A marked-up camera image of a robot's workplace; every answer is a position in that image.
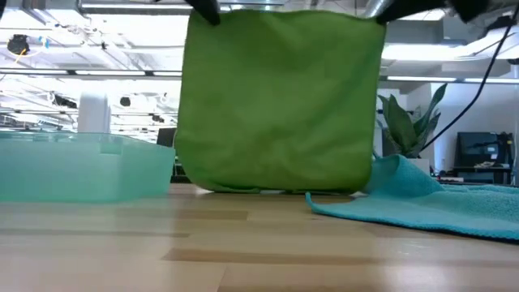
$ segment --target black wire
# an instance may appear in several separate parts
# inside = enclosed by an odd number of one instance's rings
[[[478,100],[479,96],[481,95],[481,92],[483,91],[483,88],[485,87],[485,84],[487,83],[488,76],[490,75],[490,71],[492,70],[492,67],[494,66],[495,59],[497,58],[497,55],[500,53],[501,47],[504,44],[504,41],[506,41],[508,33],[510,32],[510,29],[512,29],[513,21],[517,17],[517,13],[519,13],[519,4],[516,6],[516,10],[513,12],[512,19],[510,21],[510,24],[506,27],[506,30],[504,31],[503,38],[501,39],[500,43],[497,45],[497,48],[495,49],[494,55],[492,56],[492,59],[490,61],[490,64],[488,65],[487,72],[485,72],[485,75],[483,76],[483,80],[481,81],[481,84],[479,85],[478,92],[476,93],[476,96],[472,99],[472,101],[460,112],[460,114],[457,115],[438,135],[436,135],[434,138],[432,138],[431,141],[429,141],[425,146],[423,146],[422,150],[429,147],[431,144],[433,144],[443,133],[446,132],[450,127],[452,127],[470,108],[474,103]]]
[[[2,19],[3,11],[6,9],[7,0],[0,0],[0,19]]]

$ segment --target green cloth bag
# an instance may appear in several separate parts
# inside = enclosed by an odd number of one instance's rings
[[[175,148],[211,191],[356,191],[371,172],[385,26],[235,11],[187,29]]]

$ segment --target teal plastic bin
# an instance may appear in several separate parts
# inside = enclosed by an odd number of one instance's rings
[[[115,202],[165,195],[172,148],[89,133],[0,132],[0,200]]]

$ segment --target blue towel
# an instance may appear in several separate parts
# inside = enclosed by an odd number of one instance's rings
[[[440,185],[402,156],[374,161],[366,197],[307,203],[315,213],[420,230],[519,239],[519,189]]]

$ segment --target desk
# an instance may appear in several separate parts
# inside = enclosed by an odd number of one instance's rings
[[[454,174],[468,183],[495,183],[509,185],[512,183],[512,170],[508,167],[454,167]]]
[[[0,290],[512,292],[519,247],[312,214],[300,195],[0,204]],[[319,203],[345,198],[316,196]]]

